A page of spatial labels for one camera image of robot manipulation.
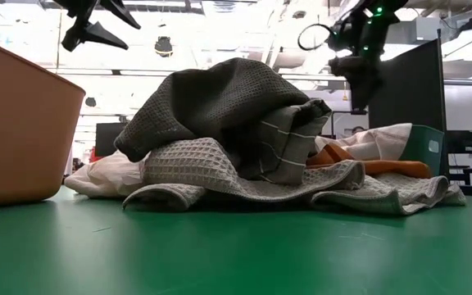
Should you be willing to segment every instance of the black partition panel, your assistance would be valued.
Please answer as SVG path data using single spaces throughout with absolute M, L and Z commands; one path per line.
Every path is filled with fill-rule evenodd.
M 438 43 L 431 41 L 382 62 L 383 86 L 369 104 L 369 127 L 413 123 L 445 132 L 438 61 Z

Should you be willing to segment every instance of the green container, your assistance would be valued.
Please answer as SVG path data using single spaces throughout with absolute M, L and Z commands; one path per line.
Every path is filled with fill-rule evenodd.
M 423 125 L 413 125 L 401 161 L 421 161 L 438 176 L 442 160 L 443 132 Z

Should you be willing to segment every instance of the green table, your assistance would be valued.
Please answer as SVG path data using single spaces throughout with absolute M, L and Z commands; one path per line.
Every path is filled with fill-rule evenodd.
M 408 218 L 0 208 L 0 294 L 472 294 L 472 197 Z

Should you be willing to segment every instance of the towel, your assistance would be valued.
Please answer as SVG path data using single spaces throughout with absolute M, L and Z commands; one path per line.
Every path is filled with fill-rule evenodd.
M 144 186 L 143 161 L 132 163 L 120 152 L 81 167 L 65 178 L 64 185 L 93 197 L 126 198 Z
M 145 161 L 146 186 L 124 200 L 145 202 L 172 211 L 186 211 L 201 198 L 218 193 L 254 202 L 299 199 L 315 209 L 328 202 L 359 211 L 409 215 L 438 202 L 464 205 L 457 187 L 443 176 L 415 179 L 387 173 L 365 175 L 360 161 L 345 160 L 329 167 L 306 169 L 302 184 L 284 185 L 238 176 L 229 155 L 213 138 L 180 140 L 153 150 Z
M 355 160 L 355 158 L 334 143 L 328 143 L 317 155 L 307 159 L 307 168 L 327 167 L 344 160 Z M 372 160 L 362 162 L 367 175 L 393 172 L 418 179 L 427 179 L 432 176 L 429 167 L 420 161 Z
M 213 138 L 242 178 L 301 184 L 329 113 L 264 63 L 234 58 L 169 75 L 115 145 L 140 161 L 174 141 Z
M 333 143 L 357 160 L 397 161 L 403 154 L 411 134 L 412 124 L 397 124 L 369 129 L 344 139 L 318 137 L 316 146 L 321 150 L 325 144 Z

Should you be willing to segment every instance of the monitor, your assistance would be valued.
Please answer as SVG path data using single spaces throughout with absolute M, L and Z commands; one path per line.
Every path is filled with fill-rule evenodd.
M 96 124 L 96 157 L 110 156 L 116 151 L 114 140 L 127 123 L 98 123 Z
M 472 154 L 472 130 L 448 130 L 447 153 Z

